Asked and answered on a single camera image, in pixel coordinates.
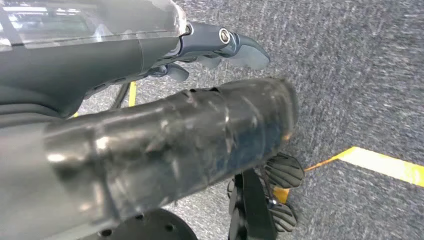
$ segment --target black handlebar tape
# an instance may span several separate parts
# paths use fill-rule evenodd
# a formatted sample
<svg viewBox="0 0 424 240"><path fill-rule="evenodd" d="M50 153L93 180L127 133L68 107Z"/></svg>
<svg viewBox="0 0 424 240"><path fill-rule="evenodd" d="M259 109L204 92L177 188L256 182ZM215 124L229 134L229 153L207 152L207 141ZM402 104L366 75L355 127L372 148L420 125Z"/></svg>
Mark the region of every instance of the black handlebar tape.
<svg viewBox="0 0 424 240"><path fill-rule="evenodd" d="M119 222L257 166L296 120L288 82L242 80L51 123L44 148L84 214Z"/></svg>

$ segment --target clear plastic cover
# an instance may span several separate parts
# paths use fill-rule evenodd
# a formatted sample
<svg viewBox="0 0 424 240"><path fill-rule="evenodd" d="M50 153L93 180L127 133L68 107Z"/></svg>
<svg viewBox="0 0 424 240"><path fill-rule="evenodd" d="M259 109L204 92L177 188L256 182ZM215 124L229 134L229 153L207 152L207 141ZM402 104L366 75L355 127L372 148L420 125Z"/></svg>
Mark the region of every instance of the clear plastic cover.
<svg viewBox="0 0 424 240"><path fill-rule="evenodd" d="M11 49L10 35L27 48L178 37L186 15L172 0L3 0L11 24L0 29L0 51Z"/></svg>

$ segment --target black plastic mount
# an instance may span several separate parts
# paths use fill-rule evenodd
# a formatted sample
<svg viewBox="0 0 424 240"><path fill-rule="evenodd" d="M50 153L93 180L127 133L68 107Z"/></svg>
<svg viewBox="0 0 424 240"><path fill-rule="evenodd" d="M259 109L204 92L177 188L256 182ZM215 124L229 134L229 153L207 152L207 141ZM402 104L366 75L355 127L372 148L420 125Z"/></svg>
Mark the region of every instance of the black plastic mount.
<svg viewBox="0 0 424 240"><path fill-rule="evenodd" d="M105 229L80 240L198 240L193 230L177 215L155 209L130 218L115 229Z"/></svg>

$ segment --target gray carpet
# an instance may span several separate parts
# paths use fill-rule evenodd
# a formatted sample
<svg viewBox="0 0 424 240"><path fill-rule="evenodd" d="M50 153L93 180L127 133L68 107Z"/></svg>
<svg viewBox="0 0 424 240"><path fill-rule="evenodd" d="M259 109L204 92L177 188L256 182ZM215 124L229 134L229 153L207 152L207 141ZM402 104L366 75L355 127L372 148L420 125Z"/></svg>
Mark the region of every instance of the gray carpet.
<svg viewBox="0 0 424 240"><path fill-rule="evenodd" d="M219 24L270 53L264 70L184 65L186 82L148 78L137 103L185 88L254 77L286 77L300 114L284 152L312 166L358 146L424 165L424 2L422 0L178 0L191 21ZM84 102L106 110L116 87ZM201 240L224 240L226 182L168 206ZM344 162L308 172L288 199L298 219L288 240L423 240L424 188Z"/></svg>

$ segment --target carpeted floor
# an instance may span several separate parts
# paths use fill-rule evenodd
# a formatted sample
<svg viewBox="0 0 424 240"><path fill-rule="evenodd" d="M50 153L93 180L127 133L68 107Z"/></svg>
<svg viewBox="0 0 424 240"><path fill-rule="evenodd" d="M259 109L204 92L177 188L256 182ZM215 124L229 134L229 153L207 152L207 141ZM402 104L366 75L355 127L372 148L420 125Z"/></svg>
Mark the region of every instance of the carpeted floor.
<svg viewBox="0 0 424 240"><path fill-rule="evenodd" d="M227 63L184 65L185 82L147 78L137 103L181 89L255 77L286 77L300 113L284 152L304 167L358 146L424 165L424 2L422 0L177 0L191 21L258 40L272 63L253 71ZM116 87L84 102L106 110ZM201 240L227 239L226 182L169 208ZM298 226L287 240L424 240L424 188L333 162L290 192Z"/></svg>

